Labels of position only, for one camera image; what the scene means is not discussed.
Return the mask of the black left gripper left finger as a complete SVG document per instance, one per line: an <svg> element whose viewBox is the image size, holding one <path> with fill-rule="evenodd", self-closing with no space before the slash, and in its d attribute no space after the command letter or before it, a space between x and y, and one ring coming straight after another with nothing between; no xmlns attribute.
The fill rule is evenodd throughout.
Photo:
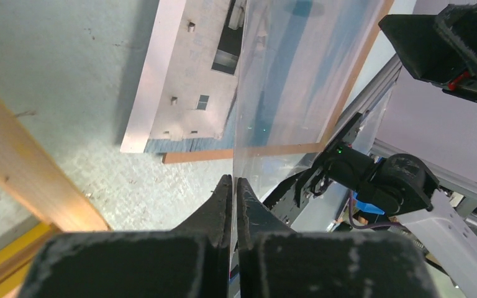
<svg viewBox="0 0 477 298"><path fill-rule="evenodd" d="M20 297L227 297L232 178L169 231L61 233L37 253Z"/></svg>

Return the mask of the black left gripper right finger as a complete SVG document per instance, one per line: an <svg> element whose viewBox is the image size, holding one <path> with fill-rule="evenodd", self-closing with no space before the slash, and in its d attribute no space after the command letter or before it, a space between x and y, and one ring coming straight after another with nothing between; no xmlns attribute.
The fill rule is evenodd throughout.
<svg viewBox="0 0 477 298"><path fill-rule="evenodd" d="M388 232L298 233L236 182L242 297L437 297L421 253Z"/></svg>

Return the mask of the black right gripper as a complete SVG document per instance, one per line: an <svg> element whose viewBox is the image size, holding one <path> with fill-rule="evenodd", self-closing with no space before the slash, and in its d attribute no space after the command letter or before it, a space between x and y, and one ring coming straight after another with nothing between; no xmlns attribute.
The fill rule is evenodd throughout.
<svg viewBox="0 0 477 298"><path fill-rule="evenodd" d="M468 70L477 81L477 4L450 4L436 17L386 15L379 27L414 79L449 83Z"/></svg>

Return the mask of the orange wooden picture frame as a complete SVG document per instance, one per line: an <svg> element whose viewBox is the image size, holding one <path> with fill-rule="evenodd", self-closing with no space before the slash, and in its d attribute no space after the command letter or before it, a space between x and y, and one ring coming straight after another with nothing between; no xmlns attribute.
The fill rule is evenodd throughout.
<svg viewBox="0 0 477 298"><path fill-rule="evenodd" d="M110 227L0 100L0 188L41 223L0 250L0 297L13 297L35 254L60 232Z"/></svg>

